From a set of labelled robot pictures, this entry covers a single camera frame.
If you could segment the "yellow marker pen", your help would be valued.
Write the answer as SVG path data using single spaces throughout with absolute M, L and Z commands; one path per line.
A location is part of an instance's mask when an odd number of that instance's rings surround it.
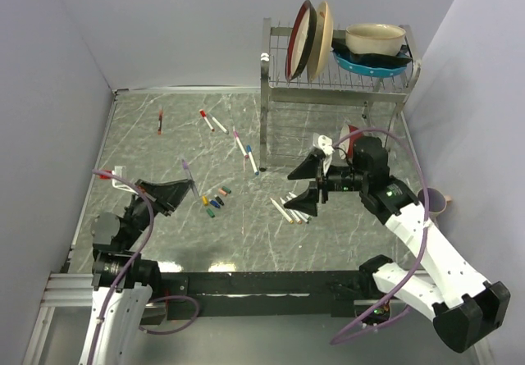
M 285 209 L 273 198 L 270 198 L 273 206 L 279 211 L 279 213 L 290 223 L 294 224 L 294 219 L 285 211 Z

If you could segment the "blue pen cap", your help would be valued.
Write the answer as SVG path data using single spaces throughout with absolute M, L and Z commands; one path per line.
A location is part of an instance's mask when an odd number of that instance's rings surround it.
M 221 205 L 215 200 L 210 200 L 209 203 L 210 203 L 210 205 L 212 205 L 213 207 L 215 207 L 217 209 L 221 208 Z

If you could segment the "red marker pen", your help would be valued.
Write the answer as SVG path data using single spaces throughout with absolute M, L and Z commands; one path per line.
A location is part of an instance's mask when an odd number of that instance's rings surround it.
M 204 119 L 204 121 L 207 124 L 208 128 L 210 129 L 210 131 L 214 132 L 215 128 L 212 125 L 212 122 L 210 122 L 210 120 L 208 119 L 208 116 L 207 116 L 206 112 L 203 109 L 201 109 L 201 110 L 199 110 L 199 113 L 200 113 L 201 117 Z

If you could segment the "dark blue marker pen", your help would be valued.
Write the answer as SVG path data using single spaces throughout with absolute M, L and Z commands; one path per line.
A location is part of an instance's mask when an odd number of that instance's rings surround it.
M 298 212 L 298 215 L 300 217 L 300 219 L 305 223 L 305 224 L 308 224 L 309 223 L 309 220 L 306 216 L 304 216 L 302 213 L 299 213 Z

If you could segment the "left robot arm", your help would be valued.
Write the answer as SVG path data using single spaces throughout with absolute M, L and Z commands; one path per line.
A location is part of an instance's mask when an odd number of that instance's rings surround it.
M 155 184 L 107 177 L 131 192 L 123 216 L 99 214 L 93 225 L 92 295 L 81 364 L 125 364 L 144 310 L 163 289 L 158 263 L 142 258 L 157 215 L 170 216 L 194 187 L 191 177 Z

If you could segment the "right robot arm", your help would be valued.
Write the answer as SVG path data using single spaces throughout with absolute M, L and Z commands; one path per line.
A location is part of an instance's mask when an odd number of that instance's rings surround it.
M 356 192 L 363 206 L 415 256 L 430 280 L 418 278 L 385 256 L 360 267 L 360 291 L 368 298 L 383 293 L 404 301 L 432 322 L 441 341 L 462 353 L 497 330 L 503 323 L 511 293 L 503 282 L 489 282 L 444 237 L 426 210 L 427 203 L 390 174 L 388 152 L 381 139 L 363 136 L 354 141 L 346 166 L 332 164 L 333 142 L 313 136 L 308 156 L 290 174 L 307 179 L 308 189 L 285 203 L 285 208 L 317 215 L 317 205 L 330 192 Z

